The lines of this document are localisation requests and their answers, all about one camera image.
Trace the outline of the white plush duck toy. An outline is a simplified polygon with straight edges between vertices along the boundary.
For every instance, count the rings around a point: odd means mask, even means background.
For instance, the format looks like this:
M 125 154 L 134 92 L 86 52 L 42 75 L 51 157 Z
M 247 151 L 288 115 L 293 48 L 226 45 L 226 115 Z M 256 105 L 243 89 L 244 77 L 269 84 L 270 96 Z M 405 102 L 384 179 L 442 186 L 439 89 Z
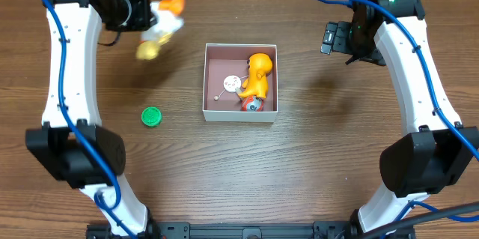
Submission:
M 181 29 L 184 20 L 180 16 L 184 11 L 186 0 L 152 1 L 150 10 L 153 17 L 150 27 L 141 33 L 141 42 L 135 57 L 139 60 L 153 60 L 173 34 Z

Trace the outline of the orange dinosaur toy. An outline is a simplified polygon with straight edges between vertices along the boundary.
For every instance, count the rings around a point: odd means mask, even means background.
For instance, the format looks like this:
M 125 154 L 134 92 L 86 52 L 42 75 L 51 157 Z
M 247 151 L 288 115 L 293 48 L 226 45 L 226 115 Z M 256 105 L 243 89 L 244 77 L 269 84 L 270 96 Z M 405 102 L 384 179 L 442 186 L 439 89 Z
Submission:
M 248 78 L 242 84 L 244 91 L 238 93 L 241 98 L 256 96 L 266 99 L 269 90 L 267 75 L 272 71 L 272 59 L 265 53 L 255 53 L 248 59 Z

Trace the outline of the red ball toy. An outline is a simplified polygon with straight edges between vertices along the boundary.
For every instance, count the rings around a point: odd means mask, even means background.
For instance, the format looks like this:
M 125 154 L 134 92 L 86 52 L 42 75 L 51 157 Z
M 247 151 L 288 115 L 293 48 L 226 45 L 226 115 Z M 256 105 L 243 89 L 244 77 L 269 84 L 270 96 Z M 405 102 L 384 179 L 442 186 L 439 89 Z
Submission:
M 243 99 L 241 110 L 243 112 L 261 112 L 263 110 L 263 100 L 254 95 L 248 96 Z

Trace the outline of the green round cap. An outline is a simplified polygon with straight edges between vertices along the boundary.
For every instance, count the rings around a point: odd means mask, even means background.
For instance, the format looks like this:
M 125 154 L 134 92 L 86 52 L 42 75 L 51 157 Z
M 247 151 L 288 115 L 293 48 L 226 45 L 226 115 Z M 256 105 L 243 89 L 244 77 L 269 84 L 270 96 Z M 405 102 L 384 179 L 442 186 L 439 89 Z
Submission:
M 162 122 L 162 113 L 154 106 L 147 107 L 141 114 L 141 121 L 148 127 L 156 127 Z

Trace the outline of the white round rattle drum toy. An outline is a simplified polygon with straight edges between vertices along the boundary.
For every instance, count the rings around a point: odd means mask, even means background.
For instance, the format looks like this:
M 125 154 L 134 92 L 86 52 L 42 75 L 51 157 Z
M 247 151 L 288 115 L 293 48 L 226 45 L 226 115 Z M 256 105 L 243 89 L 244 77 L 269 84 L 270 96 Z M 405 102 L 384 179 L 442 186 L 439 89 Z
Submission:
M 230 75 L 225 77 L 222 83 L 223 90 L 219 94 L 215 95 L 213 99 L 215 101 L 218 101 L 225 92 L 235 94 L 242 93 L 243 80 L 246 78 L 247 76 L 239 77 L 236 75 Z

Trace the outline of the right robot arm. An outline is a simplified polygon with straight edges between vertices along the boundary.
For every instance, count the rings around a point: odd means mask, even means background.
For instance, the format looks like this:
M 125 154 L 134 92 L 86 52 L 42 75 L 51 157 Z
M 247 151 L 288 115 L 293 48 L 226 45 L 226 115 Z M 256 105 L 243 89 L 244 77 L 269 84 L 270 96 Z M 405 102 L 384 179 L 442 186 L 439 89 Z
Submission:
M 406 215 L 455 184 L 478 158 L 478 129 L 465 127 L 442 87 L 427 39 L 421 0 L 319 0 L 353 11 L 327 25 L 322 51 L 385 66 L 402 137 L 379 158 L 382 182 L 351 218 L 351 238 L 385 238 L 409 227 Z

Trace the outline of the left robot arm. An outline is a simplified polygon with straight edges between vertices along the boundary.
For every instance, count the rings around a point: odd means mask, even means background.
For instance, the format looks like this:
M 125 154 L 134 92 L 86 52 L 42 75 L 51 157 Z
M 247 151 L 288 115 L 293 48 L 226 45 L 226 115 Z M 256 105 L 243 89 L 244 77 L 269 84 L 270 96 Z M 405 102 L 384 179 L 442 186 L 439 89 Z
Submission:
M 97 47 L 102 30 L 145 31 L 150 0 L 41 0 L 51 37 L 49 90 L 27 149 L 50 175 L 94 201 L 108 223 L 88 238 L 159 238 L 161 231 L 124 174 L 122 138 L 103 127 L 97 105 Z

